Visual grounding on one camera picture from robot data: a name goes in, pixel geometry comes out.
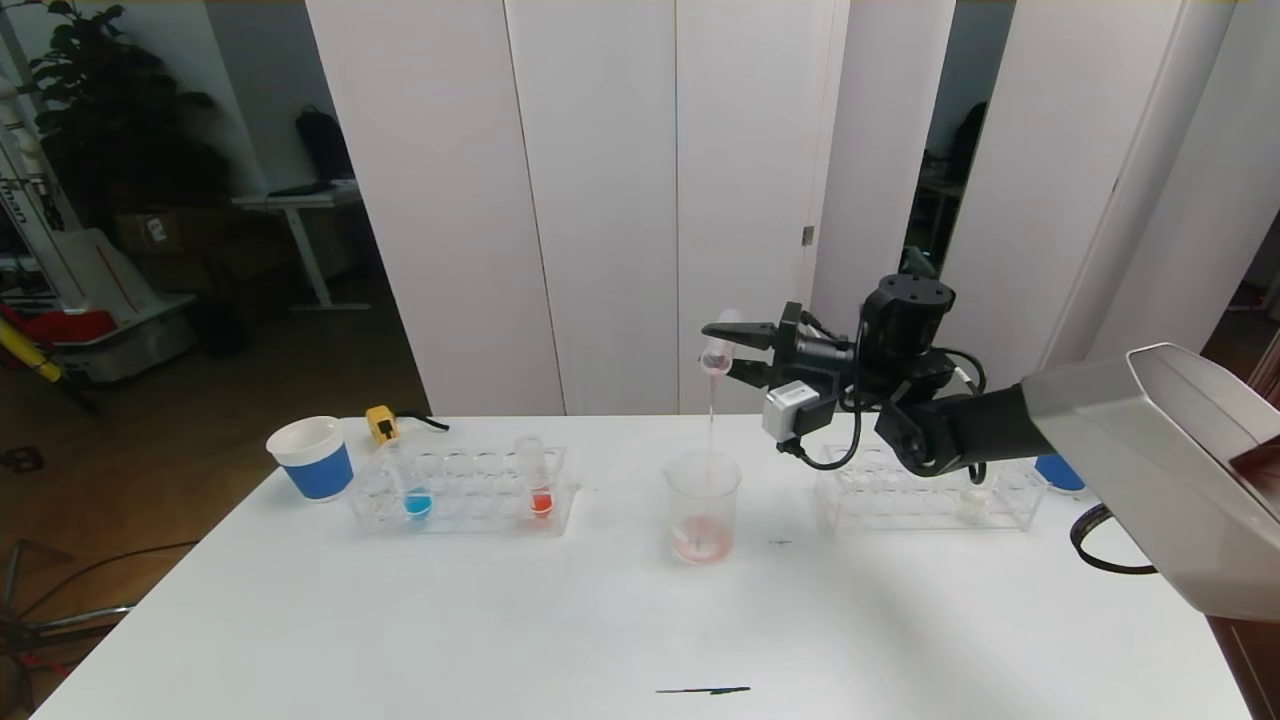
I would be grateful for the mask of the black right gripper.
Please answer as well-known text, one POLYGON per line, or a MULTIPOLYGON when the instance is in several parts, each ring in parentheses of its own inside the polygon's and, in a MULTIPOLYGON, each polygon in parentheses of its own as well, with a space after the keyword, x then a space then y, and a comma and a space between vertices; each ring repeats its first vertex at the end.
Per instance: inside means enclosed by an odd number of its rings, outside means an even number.
POLYGON ((846 389, 854 375, 854 341, 836 334, 799 302, 787 302, 778 324, 716 322, 701 328, 712 340, 767 351, 763 360, 735 359, 726 375, 758 389, 803 380, 814 389, 846 389))

